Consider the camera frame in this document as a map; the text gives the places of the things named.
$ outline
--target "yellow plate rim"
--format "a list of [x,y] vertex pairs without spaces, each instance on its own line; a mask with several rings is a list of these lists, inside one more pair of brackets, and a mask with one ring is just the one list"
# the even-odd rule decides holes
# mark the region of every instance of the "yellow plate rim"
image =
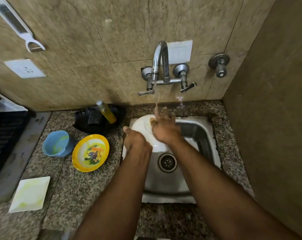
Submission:
[[[91,168],[85,168],[85,167],[82,167],[80,165],[80,163],[78,162],[78,160],[76,160],[76,157],[77,157],[77,155],[79,153],[79,149],[85,144],[85,142],[87,142],[88,140],[91,140],[91,139],[100,139],[105,144],[104,159],[103,158],[101,159],[101,164],[99,163],[96,166],[93,166]],[[101,167],[104,164],[104,162],[106,161],[106,159],[107,159],[107,157],[109,155],[109,150],[110,150],[109,142],[108,142],[108,140],[104,136],[99,135],[99,134],[93,134],[93,135],[86,136],[81,141],[78,142],[78,144],[75,146],[75,148],[73,150],[73,153],[72,153],[72,163],[73,163],[73,166],[77,170],[79,170],[80,172],[83,172],[83,173],[92,172],[92,171],[98,169],[99,167]]]

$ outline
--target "blue bowl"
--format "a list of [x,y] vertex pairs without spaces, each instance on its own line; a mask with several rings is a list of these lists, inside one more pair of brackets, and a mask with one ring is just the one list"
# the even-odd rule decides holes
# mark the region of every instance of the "blue bowl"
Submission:
[[58,130],[51,132],[42,145],[42,151],[50,157],[65,157],[69,155],[75,146],[75,141],[68,132]]

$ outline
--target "person's left hand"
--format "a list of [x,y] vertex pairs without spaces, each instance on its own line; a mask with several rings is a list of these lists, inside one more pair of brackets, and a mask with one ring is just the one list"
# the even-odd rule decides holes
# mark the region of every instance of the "person's left hand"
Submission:
[[152,146],[140,132],[132,130],[127,126],[123,127],[123,130],[127,134],[123,142],[127,152],[132,148],[139,151],[146,150],[148,153],[152,152]]

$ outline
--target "faucet spout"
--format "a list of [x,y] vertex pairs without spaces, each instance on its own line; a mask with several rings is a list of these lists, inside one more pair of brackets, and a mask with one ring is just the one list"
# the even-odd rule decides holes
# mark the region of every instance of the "faucet spout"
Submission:
[[168,45],[163,40],[157,44],[157,46],[154,50],[153,65],[152,65],[152,80],[153,81],[157,81],[159,79],[161,57],[162,57],[163,79],[164,79],[164,81],[169,81],[170,73],[169,73]]

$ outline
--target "drain hole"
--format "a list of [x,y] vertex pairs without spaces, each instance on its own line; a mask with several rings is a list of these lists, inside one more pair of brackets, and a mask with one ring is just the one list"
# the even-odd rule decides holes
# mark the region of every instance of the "drain hole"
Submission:
[[171,173],[177,168],[177,160],[171,153],[164,153],[159,157],[158,166],[161,171]]

